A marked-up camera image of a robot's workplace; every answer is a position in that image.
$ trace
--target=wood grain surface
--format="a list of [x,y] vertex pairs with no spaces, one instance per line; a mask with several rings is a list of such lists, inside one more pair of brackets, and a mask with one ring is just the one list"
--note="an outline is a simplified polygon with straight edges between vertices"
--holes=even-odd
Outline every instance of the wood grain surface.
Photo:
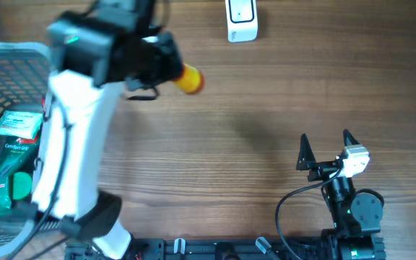
[[[84,8],[3,2],[2,23],[9,40],[43,40],[58,13]],[[171,9],[168,30],[206,86],[119,103],[100,187],[123,197],[123,225],[138,238],[277,237],[277,202],[308,184],[300,135],[330,160],[349,129],[371,152],[355,187],[386,200],[388,258],[416,259],[416,1],[261,0],[258,39],[238,44],[223,1]],[[332,227],[319,191],[289,200],[281,221],[288,235]]]

